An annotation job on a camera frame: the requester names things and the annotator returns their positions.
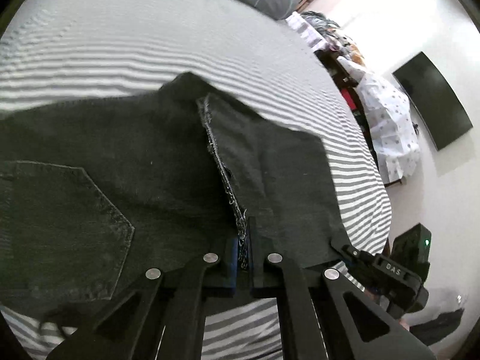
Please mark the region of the grey white striped bedsheet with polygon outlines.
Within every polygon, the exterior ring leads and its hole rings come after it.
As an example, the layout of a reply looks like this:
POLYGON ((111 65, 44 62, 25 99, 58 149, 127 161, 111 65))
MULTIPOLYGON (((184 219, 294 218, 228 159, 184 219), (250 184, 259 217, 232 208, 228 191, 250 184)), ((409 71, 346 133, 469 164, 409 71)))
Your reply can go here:
MULTIPOLYGON (((320 138, 346 238, 383 249, 391 205, 372 155, 329 73, 286 19, 172 0, 26 0, 1 37, 1 121, 60 102, 154 92, 185 73, 320 138)), ((111 300, 78 325, 1 303, 3 357, 48 359, 111 300)))

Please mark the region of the dark grey denim pants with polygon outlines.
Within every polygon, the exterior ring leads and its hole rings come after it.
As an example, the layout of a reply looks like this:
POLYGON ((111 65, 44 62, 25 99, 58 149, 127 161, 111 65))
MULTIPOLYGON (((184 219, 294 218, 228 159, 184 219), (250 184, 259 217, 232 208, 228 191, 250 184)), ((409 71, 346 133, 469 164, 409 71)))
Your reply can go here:
POLYGON ((78 325, 146 270, 243 239, 249 218, 302 267, 347 236, 320 138, 194 74, 1 120, 1 303, 20 314, 78 325))

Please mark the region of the black wall television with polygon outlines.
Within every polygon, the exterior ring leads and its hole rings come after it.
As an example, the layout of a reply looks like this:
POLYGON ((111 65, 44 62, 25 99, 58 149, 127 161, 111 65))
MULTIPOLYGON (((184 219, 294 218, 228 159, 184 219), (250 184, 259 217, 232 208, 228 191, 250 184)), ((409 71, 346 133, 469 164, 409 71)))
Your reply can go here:
POLYGON ((393 72, 421 117, 433 144, 442 150, 473 128, 452 87, 422 52, 393 72))

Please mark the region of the white patterned cloth pile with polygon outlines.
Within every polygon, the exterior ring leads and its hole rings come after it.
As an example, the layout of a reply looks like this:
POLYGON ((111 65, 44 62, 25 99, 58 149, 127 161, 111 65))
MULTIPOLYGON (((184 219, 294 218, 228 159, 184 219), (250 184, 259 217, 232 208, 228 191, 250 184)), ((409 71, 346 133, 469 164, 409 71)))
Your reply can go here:
POLYGON ((412 176, 421 151, 409 97, 384 76, 343 56, 337 61, 356 83, 383 183, 412 176))

